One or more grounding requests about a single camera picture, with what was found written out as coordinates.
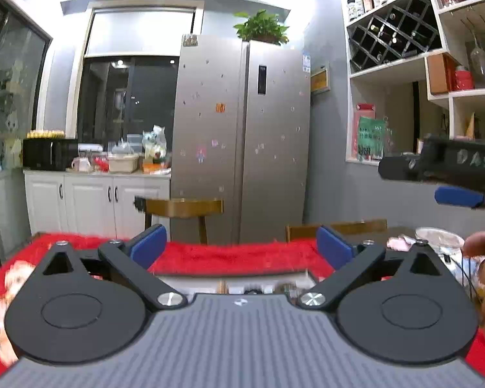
red jar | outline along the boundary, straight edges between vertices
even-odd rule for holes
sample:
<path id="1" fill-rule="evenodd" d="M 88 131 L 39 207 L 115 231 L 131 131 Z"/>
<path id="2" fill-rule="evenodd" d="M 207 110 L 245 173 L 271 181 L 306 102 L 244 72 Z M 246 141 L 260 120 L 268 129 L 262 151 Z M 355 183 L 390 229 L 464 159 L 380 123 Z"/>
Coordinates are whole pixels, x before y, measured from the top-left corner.
<path id="1" fill-rule="evenodd" d="M 464 66 L 456 67 L 456 89 L 455 90 L 472 90 L 474 89 L 474 80 L 472 74 Z"/>

white roller blind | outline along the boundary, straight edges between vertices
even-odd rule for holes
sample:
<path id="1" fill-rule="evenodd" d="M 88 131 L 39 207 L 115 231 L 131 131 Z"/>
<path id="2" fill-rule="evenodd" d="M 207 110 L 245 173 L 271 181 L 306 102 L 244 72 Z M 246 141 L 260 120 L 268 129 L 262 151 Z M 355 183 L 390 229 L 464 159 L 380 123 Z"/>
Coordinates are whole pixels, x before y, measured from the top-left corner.
<path id="1" fill-rule="evenodd" d="M 193 14 L 185 8 L 97 11 L 86 55 L 179 56 L 181 36 L 190 33 Z"/>

chair leg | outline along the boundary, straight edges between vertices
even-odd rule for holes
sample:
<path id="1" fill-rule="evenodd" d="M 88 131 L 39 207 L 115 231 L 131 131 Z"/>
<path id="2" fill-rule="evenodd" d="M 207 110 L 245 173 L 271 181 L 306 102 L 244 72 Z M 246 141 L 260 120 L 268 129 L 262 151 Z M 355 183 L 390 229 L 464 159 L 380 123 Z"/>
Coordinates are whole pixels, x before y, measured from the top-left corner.
<path id="1" fill-rule="evenodd" d="M 146 213 L 146 218 L 145 218 L 145 229 L 149 229 L 152 225 L 153 222 L 153 215 L 150 213 Z"/>
<path id="2" fill-rule="evenodd" d="M 201 245 L 208 245 L 208 238 L 207 238 L 207 225 L 205 223 L 205 216 L 199 216 L 199 243 Z"/>

refrigerator door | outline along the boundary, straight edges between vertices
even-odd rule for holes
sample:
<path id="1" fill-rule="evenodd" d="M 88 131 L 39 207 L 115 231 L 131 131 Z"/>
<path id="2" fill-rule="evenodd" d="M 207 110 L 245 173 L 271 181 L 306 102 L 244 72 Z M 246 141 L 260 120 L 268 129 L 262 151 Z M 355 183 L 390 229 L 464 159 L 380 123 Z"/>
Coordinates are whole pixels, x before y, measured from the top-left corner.
<path id="1" fill-rule="evenodd" d="M 240 129 L 247 44 L 200 35 L 197 40 L 197 46 L 182 46 L 180 53 L 171 197 L 223 199 L 224 213 L 207 217 L 206 227 L 209 244 L 228 244 L 238 238 L 238 229 L 233 233 L 234 212 L 238 223 L 239 210 L 234 202 L 240 203 L 241 184 L 237 193 L 235 168 L 243 150 L 238 121 Z M 198 242 L 198 220 L 172 219 L 171 237 Z"/>
<path id="2" fill-rule="evenodd" d="M 304 212 L 310 73 L 302 53 L 252 41 L 247 93 L 241 242 L 283 241 Z"/>

wine glass rack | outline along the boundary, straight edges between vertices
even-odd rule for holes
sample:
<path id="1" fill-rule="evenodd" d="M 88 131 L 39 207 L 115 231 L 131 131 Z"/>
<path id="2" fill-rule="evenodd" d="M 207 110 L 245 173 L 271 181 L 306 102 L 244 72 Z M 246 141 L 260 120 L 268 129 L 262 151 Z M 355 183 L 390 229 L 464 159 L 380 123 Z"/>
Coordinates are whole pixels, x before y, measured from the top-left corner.
<path id="1" fill-rule="evenodd" d="M 375 12 L 349 31 L 354 73 L 442 47 L 429 1 L 408 0 L 381 12 L 384 17 Z"/>

